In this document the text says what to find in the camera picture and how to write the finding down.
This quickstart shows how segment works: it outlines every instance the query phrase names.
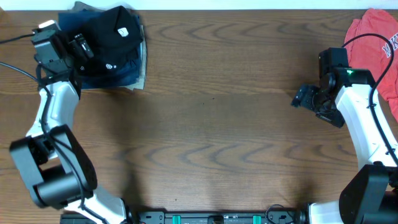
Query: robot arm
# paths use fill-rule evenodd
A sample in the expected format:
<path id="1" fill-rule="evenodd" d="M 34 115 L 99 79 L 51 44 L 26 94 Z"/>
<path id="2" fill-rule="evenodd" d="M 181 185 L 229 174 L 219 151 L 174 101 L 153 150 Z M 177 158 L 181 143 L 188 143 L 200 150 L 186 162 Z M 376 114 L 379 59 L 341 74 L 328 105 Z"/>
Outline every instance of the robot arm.
<path id="1" fill-rule="evenodd" d="M 397 223 L 397 168 L 376 127 L 369 107 L 375 82 L 369 70 L 348 66 L 346 49 L 330 48 L 320 59 L 320 87 L 302 85 L 292 105 L 303 106 L 316 116 L 342 127 L 347 124 L 358 158 L 359 172 L 333 202 L 313 203 L 308 207 L 312 224 Z M 377 90 L 373 107 L 381 128 L 392 147 L 398 145 L 379 105 Z"/>
<path id="2" fill-rule="evenodd" d="M 99 224 L 126 222 L 128 209 L 124 202 L 97 186 L 94 167 L 71 131 L 80 99 L 80 81 L 74 75 L 65 36 L 55 21 L 39 27 L 32 43 L 39 63 L 40 106 L 26 137 L 10 146 L 14 163 L 39 207 L 64 208 Z M 47 74 L 43 78 L 42 68 Z M 45 170 L 40 167 L 57 157 L 59 165 Z"/>

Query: red t-shirt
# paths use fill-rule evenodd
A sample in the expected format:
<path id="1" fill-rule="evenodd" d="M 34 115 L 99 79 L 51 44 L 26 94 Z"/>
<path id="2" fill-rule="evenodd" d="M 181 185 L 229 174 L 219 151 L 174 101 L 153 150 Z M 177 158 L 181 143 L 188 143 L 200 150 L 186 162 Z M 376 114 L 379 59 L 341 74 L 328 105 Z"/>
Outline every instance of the red t-shirt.
<path id="1" fill-rule="evenodd" d="M 398 22 L 386 11 L 369 9 L 362 19 L 355 19 L 349 27 L 345 42 L 357 35 L 374 33 L 390 40 L 394 48 L 394 61 L 377 87 L 391 112 L 398 121 Z M 369 69 L 375 81 L 390 61 L 388 45 L 378 37 L 362 37 L 346 46 L 349 65 L 353 68 Z"/>

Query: green connector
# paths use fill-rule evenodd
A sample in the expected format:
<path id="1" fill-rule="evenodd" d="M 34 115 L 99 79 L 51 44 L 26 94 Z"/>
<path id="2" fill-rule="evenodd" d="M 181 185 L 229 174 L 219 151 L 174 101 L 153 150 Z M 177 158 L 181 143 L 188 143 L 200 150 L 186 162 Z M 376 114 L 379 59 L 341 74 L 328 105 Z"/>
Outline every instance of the green connector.
<path id="1" fill-rule="evenodd" d="M 173 215 L 173 224 L 181 224 L 181 216 Z"/>
<path id="2" fill-rule="evenodd" d="M 253 224 L 261 224 L 261 216 L 253 215 Z"/>

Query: wooden table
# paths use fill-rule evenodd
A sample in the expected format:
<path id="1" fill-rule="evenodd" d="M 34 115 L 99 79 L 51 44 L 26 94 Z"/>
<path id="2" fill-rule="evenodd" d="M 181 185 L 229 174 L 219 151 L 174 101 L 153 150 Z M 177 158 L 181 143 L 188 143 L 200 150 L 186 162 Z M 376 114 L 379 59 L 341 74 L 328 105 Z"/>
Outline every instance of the wooden table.
<path id="1" fill-rule="evenodd" d="M 100 184 L 134 206 L 265 210 L 338 199 L 358 171 L 346 127 L 290 106 L 318 81 L 318 53 L 364 11 L 142 11 L 143 91 L 84 91 L 73 131 Z M 398 11 L 391 11 L 398 17 Z M 57 12 L 2 12 L 0 39 Z M 34 72 L 29 39 L 0 61 Z M 39 107 L 37 85 L 0 67 L 0 223 L 57 223 L 31 201 L 8 153 Z M 384 108 L 394 133 L 398 125 Z"/>

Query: black cable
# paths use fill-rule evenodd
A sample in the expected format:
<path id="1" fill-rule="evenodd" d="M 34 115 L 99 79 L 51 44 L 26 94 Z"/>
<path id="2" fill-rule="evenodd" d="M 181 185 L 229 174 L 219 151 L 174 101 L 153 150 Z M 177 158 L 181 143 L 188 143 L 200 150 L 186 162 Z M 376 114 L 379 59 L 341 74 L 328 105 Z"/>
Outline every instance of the black cable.
<path id="1" fill-rule="evenodd" d="M 375 104 L 373 103 L 373 95 L 374 95 L 374 92 L 376 91 L 376 87 L 380 84 L 381 80 L 384 78 L 384 76 L 386 75 L 386 73 L 390 69 L 390 67 L 392 65 L 392 62 L 394 61 L 394 48 L 392 47 L 392 44 L 390 43 L 390 41 L 387 38 L 385 38 L 385 37 L 383 37 L 382 35 L 379 35 L 379 34 L 361 34 L 361 35 L 358 35 L 358 36 L 352 38 L 351 40 L 347 41 L 341 47 L 347 46 L 349 43 L 351 43 L 352 41 L 354 41 L 354 40 L 356 40 L 358 38 L 367 37 L 367 36 L 378 37 L 378 38 L 384 40 L 387 43 L 387 45 L 388 45 L 388 47 L 390 48 L 390 51 L 391 51 L 391 57 L 390 57 L 390 61 L 389 61 L 388 65 L 387 65 L 387 67 L 381 73 L 380 78 L 377 80 L 376 84 L 374 84 L 374 86 L 372 87 L 371 92 L 369 94 L 369 108 L 371 110 L 372 117 L 373 117 L 373 120 L 374 120 L 374 122 L 376 124 L 376 127 L 379 130 L 380 136 L 383 139 L 384 144 L 387 147 L 388 154 L 390 154 L 390 156 L 392 157 L 392 160 L 398 166 L 398 158 L 397 158 L 397 156 L 394 153 L 395 149 L 393 149 L 391 147 L 390 143 L 388 142 L 388 139 L 387 139 L 386 135 L 384 134 L 383 128 L 381 127 L 379 119 L 377 118 L 376 112 L 374 110 Z"/>
<path id="2" fill-rule="evenodd" d="M 281 207 L 281 208 L 284 208 L 283 205 L 273 204 L 273 205 L 271 205 L 271 206 L 267 209 L 267 211 L 266 211 L 266 219 L 267 219 L 268 222 L 270 222 L 271 224 L 276 224 L 276 223 L 274 223 L 270 218 L 268 218 L 268 211 L 269 211 L 272 207 L 275 207 L 275 206 L 279 206 L 279 207 Z M 294 222 L 294 217 L 293 217 L 288 211 L 286 211 L 286 212 L 287 212 L 287 214 L 288 214 L 288 215 L 292 218 L 292 220 L 293 220 L 293 221 L 288 222 L 288 223 L 286 223 L 286 224 L 291 224 L 291 223 L 293 223 L 293 222 Z"/>
<path id="3" fill-rule="evenodd" d="M 15 41 L 15 40 L 19 40 L 19 39 L 22 39 L 22 38 L 25 38 L 25 37 L 32 37 L 34 35 L 35 34 L 26 34 L 26 35 L 20 35 L 19 37 L 14 37 L 14 38 L 11 38 L 11 39 L 8 39 L 8 40 L 0 40 L 0 44 L 5 44 L 5 43 L 12 42 L 12 41 Z"/>
<path id="4" fill-rule="evenodd" d="M 14 66 L 9 65 L 9 64 L 4 63 L 4 62 L 0 62 L 0 65 L 5 66 L 5 67 L 7 67 L 7 68 L 14 69 L 14 70 L 17 71 L 17 72 L 21 72 L 22 74 L 26 75 L 27 77 L 33 79 L 33 81 L 37 82 L 37 79 L 36 79 L 33 75 L 31 75 L 31 74 L 29 74 L 29 73 L 23 71 L 23 70 L 20 69 L 20 68 L 14 67 Z"/>

